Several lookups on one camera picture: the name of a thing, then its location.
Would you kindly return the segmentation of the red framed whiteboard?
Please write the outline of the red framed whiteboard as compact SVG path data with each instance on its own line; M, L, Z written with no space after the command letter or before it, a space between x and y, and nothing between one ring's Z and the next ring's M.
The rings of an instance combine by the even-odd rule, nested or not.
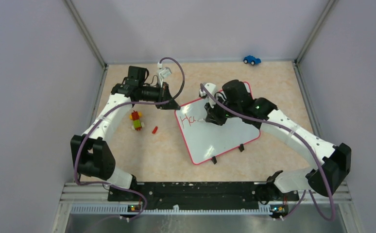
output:
M229 118L222 126L207 122L205 104L208 99L196 99L185 103L174 115L188 150L191 162L199 165L212 156L259 139L260 131L239 118Z

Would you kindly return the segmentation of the red marker cap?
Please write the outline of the red marker cap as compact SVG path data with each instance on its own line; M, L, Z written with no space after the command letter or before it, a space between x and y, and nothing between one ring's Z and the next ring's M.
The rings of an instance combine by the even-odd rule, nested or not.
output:
M154 128L153 131L152 131L152 134L156 134L157 130L158 130L158 127L155 126L155 128Z

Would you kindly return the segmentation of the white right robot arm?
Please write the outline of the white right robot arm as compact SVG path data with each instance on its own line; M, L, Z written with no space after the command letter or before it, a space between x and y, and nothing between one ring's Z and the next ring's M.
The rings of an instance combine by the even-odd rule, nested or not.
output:
M334 145L304 129L287 117L273 102L254 99L245 83L231 80L222 87L222 96L212 83L200 85L201 98L207 98L205 121L222 126L229 118L238 117L261 132L269 133L289 146L309 164L307 168L279 171L269 177L267 194L280 200L286 193L310 190L332 196L351 169L351 148L345 143Z

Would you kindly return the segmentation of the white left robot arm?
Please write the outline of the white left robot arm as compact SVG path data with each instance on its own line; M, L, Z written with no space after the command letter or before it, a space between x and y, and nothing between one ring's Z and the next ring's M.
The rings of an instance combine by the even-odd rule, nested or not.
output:
M132 184L133 176L116 166L108 143L122 119L138 102L156 105L163 110L180 109L164 81L171 75L171 70L161 64L158 68L157 83L151 86L146 83L149 75L146 68L130 66L123 81L112 88L105 107L92 125L70 141L75 172L120 187L119 194L128 201L136 198L138 188Z

